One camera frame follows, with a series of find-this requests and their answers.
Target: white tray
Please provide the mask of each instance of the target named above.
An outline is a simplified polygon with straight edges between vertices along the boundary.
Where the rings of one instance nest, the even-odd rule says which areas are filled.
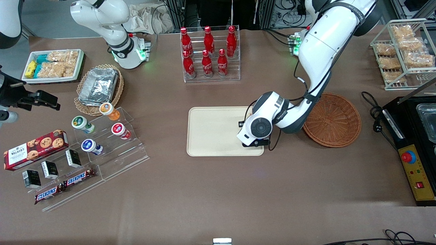
[[[49,54],[52,51],[67,51],[67,50],[72,50],[72,51],[78,51],[79,52],[78,57],[77,57],[76,67],[74,68],[74,73],[73,73],[72,77],[64,77],[64,78],[31,78],[31,79],[29,79],[29,78],[26,78],[26,76],[24,75],[28,65],[30,64],[30,62],[32,60],[36,60],[38,55]],[[30,55],[29,55],[29,59],[27,60],[26,66],[24,67],[24,71],[23,71],[23,75],[21,76],[21,80],[25,81],[27,84],[30,84],[30,85],[35,85],[35,84],[53,84],[53,83],[61,83],[61,82],[74,81],[79,76],[80,68],[82,66],[82,61],[83,61],[83,55],[84,54],[83,54],[83,51],[81,49],[64,49],[64,50],[48,50],[48,51],[35,51],[35,52],[31,52]]]
[[[260,156],[263,146],[243,147],[236,135],[246,106],[193,107],[189,110],[186,152],[191,157]]]

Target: small black box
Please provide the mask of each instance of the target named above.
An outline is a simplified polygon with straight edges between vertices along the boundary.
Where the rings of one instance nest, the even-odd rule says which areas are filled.
[[[44,177],[47,179],[56,179],[59,176],[55,163],[44,161],[41,163],[41,166],[42,171],[44,172]]]
[[[70,165],[71,167],[80,167],[81,166],[79,153],[77,153],[77,151],[67,150],[65,152],[65,154],[67,155],[68,165]]]
[[[23,172],[24,185],[27,188],[41,187],[41,180],[39,179],[38,171],[26,170]]]

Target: bottle cap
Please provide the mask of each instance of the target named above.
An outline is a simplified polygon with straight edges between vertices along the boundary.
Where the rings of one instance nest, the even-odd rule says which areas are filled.
[[[87,123],[88,121],[86,120],[86,118],[84,118],[83,116],[77,116],[71,121],[71,126],[73,126],[73,128],[75,129],[82,129],[86,126]]]
[[[105,102],[100,106],[100,113],[107,116],[113,112],[113,106],[109,102]]]
[[[82,150],[86,152],[92,152],[95,149],[96,145],[97,143],[95,143],[94,140],[86,139],[82,142]]]
[[[119,123],[119,122],[115,123],[112,126],[112,133],[115,135],[118,135],[118,136],[122,135],[125,130],[126,130],[126,127],[122,123]]]

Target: wicker basket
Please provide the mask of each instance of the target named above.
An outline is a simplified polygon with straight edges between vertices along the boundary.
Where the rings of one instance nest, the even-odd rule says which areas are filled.
[[[114,69],[116,71],[118,71],[118,80],[116,81],[116,88],[115,91],[113,93],[113,98],[112,98],[112,105],[115,107],[115,105],[118,103],[120,97],[121,97],[121,93],[123,92],[123,87],[124,87],[124,79],[123,76],[121,75],[121,72],[119,71],[119,69],[113,65],[97,65],[94,68],[101,68],[101,69]],[[80,94],[80,91],[83,88],[83,83],[85,82],[86,78],[88,77],[88,73],[89,71],[82,77],[82,79],[80,80],[79,85],[77,86],[77,95]],[[76,105],[77,110],[79,110],[82,113],[91,115],[91,116],[101,116],[102,114],[100,113],[99,107],[98,106],[88,106],[88,105],[83,105],[82,103],[80,103],[79,98],[75,98],[74,99],[74,104]]]
[[[360,134],[359,112],[346,98],[323,93],[304,123],[304,131],[323,146],[344,147]]]

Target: red label bottle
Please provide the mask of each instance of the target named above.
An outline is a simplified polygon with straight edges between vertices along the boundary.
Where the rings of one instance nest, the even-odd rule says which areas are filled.
[[[203,64],[204,76],[211,78],[214,75],[214,72],[212,71],[212,60],[209,57],[209,52],[207,50],[203,50],[203,60],[201,63]]]
[[[225,50],[223,48],[219,50],[218,74],[220,77],[225,77],[228,74],[227,57],[225,56]]]
[[[188,51],[183,51],[183,68],[185,69],[187,78],[193,79],[197,75],[194,69],[194,62],[189,57]]]
[[[227,35],[227,57],[232,58],[236,52],[236,36],[235,36],[235,27],[230,26],[228,28]]]
[[[204,28],[204,33],[204,47],[206,48],[211,57],[215,57],[215,42],[214,37],[211,34],[211,28],[209,26],[206,26]]]
[[[194,50],[192,50],[191,38],[188,36],[186,28],[180,28],[180,33],[182,33],[182,49],[183,51],[188,51],[189,56],[192,57],[192,55],[194,54]]]

